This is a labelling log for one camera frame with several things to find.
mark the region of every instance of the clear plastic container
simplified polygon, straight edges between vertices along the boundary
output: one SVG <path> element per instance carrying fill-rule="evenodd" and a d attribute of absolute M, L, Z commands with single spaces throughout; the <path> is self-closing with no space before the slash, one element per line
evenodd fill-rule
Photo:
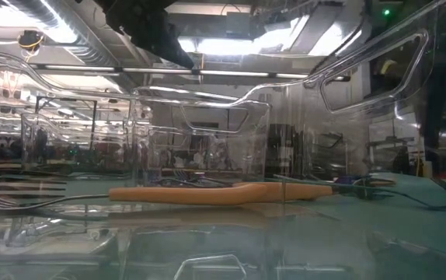
<path fill-rule="evenodd" d="M 149 87 L 136 90 L 156 91 L 156 96 L 165 91 Z M 221 186 L 263 180 L 270 106 L 254 100 L 227 106 L 221 103 L 226 100 L 208 102 L 200 100 L 200 93 L 182 93 L 179 99 L 139 93 L 135 100 L 131 115 L 142 119 L 152 114 L 149 125 L 138 121 L 136 126 L 139 184 L 178 185 L 185 181 Z"/>

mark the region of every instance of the metal fork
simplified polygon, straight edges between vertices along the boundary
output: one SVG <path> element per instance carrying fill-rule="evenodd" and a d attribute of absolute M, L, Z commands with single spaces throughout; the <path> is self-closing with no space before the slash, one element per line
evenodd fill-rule
<path fill-rule="evenodd" d="M 78 195 L 73 197 L 67 197 L 67 198 L 58 198 L 51 201 L 45 201 L 42 203 L 36 203 L 36 204 L 25 204 L 21 205 L 14 201 L 8 201 L 3 198 L 0 198 L 0 211 L 23 211 L 23 210 L 33 210 L 37 208 L 41 208 L 44 206 L 56 204 L 59 202 L 64 201 L 72 201 L 72 200 L 79 200 L 79 199 L 95 199 L 95 198 L 108 198 L 108 194 L 90 194 L 90 195 Z"/>

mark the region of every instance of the wooden handle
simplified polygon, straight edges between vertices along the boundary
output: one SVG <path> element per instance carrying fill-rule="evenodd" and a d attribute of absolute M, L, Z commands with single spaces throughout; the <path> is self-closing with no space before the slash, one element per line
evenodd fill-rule
<path fill-rule="evenodd" d="M 328 186 L 266 182 L 238 183 L 227 188 L 119 187 L 109 190 L 111 201 L 138 201 L 178 205 L 242 205 L 254 202 L 279 202 L 316 199 L 333 194 Z"/>
<path fill-rule="evenodd" d="M 234 186 L 241 186 L 245 183 L 237 183 Z M 313 184 L 297 184 L 286 183 L 285 191 L 281 182 L 259 182 L 259 184 L 267 187 L 267 192 L 259 202 L 277 202 L 282 201 L 285 194 L 285 201 L 291 200 L 313 200 L 324 196 L 334 195 L 333 190 L 329 186 L 313 185 Z"/>
<path fill-rule="evenodd" d="M 109 190 L 111 201 L 141 201 L 178 205 L 242 205 L 256 202 L 267 192 L 262 184 L 227 188 L 119 187 Z"/>

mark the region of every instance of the ceiling duct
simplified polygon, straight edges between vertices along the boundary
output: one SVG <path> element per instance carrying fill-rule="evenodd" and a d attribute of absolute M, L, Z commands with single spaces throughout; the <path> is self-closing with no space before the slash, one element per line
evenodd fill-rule
<path fill-rule="evenodd" d="M 115 57 L 65 1 L 2 1 L 6 5 L 19 10 L 26 16 L 39 22 L 42 25 L 40 27 L 42 31 L 52 40 L 58 43 L 73 43 L 80 45 L 80 47 L 66 47 L 65 49 L 86 65 L 118 65 Z M 125 74 L 107 78 L 127 91 L 138 86 Z"/>

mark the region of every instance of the cable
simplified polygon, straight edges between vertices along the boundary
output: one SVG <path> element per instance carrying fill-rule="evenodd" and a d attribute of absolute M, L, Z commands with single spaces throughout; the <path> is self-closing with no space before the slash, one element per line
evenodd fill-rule
<path fill-rule="evenodd" d="M 286 176 L 281 176 L 281 175 L 274 175 L 276 178 L 280 178 L 280 179 L 284 179 L 284 180 L 289 180 L 292 182 L 297 182 L 297 183 L 303 183 L 303 184 L 314 184 L 314 185 L 322 185 L 322 186 L 327 186 L 327 187 L 342 187 L 342 188 L 352 188 L 352 189 L 358 189 L 358 190 L 367 190 L 367 191 L 371 191 L 371 192 L 385 192 L 385 193 L 389 193 L 389 194 L 397 194 L 399 196 L 402 196 L 404 198 L 407 198 L 411 201 L 415 201 L 423 206 L 425 206 L 426 208 L 428 208 L 428 210 L 432 210 L 432 211 L 446 211 L 446 205 L 431 205 L 426 203 L 425 201 L 421 201 L 418 198 L 414 198 L 409 194 L 405 194 L 399 191 L 392 191 L 392 190 L 387 190 L 387 189 L 382 189 L 382 188 L 376 188 L 376 187 L 364 187 L 364 186 L 355 186 L 355 185 L 350 185 L 350 184 L 336 184 L 336 183 L 327 183 L 324 181 L 315 181 L 315 180 L 299 180 L 299 179 L 294 179 L 294 178 L 289 178 Z"/>
<path fill-rule="evenodd" d="M 240 8 L 237 7 L 235 4 L 225 4 L 225 5 L 223 6 L 223 9 L 221 9 L 220 16 L 223 16 L 223 12 L 224 12 L 225 8 L 226 8 L 228 5 L 232 5 L 232 6 L 234 6 L 234 7 L 237 9 L 237 11 L 242 12 L 242 11 L 240 10 Z"/>
<path fill-rule="evenodd" d="M 32 47 L 34 49 L 38 44 L 40 44 L 42 42 L 42 40 L 44 40 L 44 38 L 45 38 L 45 36 L 40 37 L 40 39 L 37 42 L 33 43 L 33 44 L 23 45 L 23 44 L 18 43 L 18 45 L 20 47 L 22 47 L 22 48 L 30 48 L 30 47 Z"/>

